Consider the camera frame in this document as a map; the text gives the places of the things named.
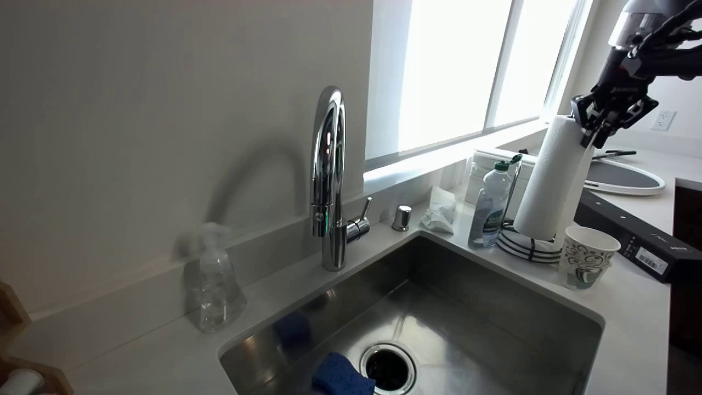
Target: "faucet handle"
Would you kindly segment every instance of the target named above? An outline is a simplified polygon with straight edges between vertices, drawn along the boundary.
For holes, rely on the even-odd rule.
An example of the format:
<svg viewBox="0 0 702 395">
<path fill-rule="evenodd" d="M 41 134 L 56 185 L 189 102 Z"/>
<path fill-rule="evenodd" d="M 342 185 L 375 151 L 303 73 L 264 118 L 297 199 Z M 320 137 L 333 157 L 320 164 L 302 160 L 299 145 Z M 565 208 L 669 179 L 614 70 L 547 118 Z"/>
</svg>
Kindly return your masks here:
<svg viewBox="0 0 702 395">
<path fill-rule="evenodd" d="M 361 239 L 362 236 L 372 233 L 372 219 L 366 218 L 372 203 L 373 203 L 373 198 L 366 198 L 365 210 L 347 224 L 347 242 L 350 244 Z"/>
</svg>

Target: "chrome faucet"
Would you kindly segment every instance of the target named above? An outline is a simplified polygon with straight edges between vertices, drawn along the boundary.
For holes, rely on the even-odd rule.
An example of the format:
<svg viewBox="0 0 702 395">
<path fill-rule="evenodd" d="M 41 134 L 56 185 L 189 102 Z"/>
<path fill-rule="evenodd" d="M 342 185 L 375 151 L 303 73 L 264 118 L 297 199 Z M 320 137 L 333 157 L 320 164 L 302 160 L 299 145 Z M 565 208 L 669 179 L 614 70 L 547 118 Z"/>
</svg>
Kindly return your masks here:
<svg viewBox="0 0 702 395">
<path fill-rule="evenodd" d="M 342 213 L 342 176 L 344 176 L 344 133 L 347 109 L 342 92 L 333 85 L 322 91 L 311 150 L 311 208 L 314 236 L 322 239 L 322 266 L 327 270 L 344 269 L 347 244 L 361 239 L 372 230 L 366 218 L 372 198 L 366 198 L 361 218 L 347 221 Z"/>
</svg>

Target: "paper towel roll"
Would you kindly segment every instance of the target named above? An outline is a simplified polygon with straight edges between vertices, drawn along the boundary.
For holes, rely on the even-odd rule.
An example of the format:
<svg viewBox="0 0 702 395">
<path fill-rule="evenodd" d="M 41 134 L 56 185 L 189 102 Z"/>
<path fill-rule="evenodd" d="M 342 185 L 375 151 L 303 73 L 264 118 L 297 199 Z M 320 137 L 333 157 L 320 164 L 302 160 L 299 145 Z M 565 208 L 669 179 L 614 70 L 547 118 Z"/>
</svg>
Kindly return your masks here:
<svg viewBox="0 0 702 395">
<path fill-rule="evenodd" d="M 585 169 L 593 159 L 593 145 L 582 148 L 582 137 L 580 125 L 568 116 L 558 116 L 552 123 L 514 221 L 518 233 L 533 239 L 555 239 L 562 227 L 573 219 L 589 173 Z"/>
</svg>

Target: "window sill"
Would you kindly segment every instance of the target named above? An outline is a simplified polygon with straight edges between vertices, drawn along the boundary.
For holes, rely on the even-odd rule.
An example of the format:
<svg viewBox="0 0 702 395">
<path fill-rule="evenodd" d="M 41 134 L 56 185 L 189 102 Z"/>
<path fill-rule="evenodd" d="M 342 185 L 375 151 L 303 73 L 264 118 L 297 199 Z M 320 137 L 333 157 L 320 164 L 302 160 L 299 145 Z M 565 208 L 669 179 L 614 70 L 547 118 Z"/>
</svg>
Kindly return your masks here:
<svg viewBox="0 0 702 395">
<path fill-rule="evenodd" d="M 507 127 L 488 137 L 479 137 L 473 141 L 464 141 L 458 145 L 450 145 L 444 150 L 434 150 L 421 157 L 412 157 L 373 171 L 365 173 L 365 196 L 381 194 L 388 186 L 403 185 L 407 181 L 426 176 L 431 171 L 437 171 L 442 168 L 467 160 L 475 157 L 476 150 L 492 150 L 500 148 L 533 134 L 541 134 L 547 129 L 545 122 L 533 122 L 516 127 Z"/>
</svg>

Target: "kitchen sink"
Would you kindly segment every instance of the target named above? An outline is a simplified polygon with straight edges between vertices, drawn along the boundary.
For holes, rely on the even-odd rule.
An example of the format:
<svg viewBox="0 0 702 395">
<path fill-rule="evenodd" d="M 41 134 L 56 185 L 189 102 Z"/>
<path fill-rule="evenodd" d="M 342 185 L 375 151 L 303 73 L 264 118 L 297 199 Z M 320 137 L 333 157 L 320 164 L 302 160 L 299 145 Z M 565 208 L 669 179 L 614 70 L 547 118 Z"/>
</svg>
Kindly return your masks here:
<svg viewBox="0 0 702 395">
<path fill-rule="evenodd" d="M 329 352 L 377 394 L 585 394 L 602 319 L 418 238 L 220 359 L 239 395 L 309 395 Z"/>
</svg>

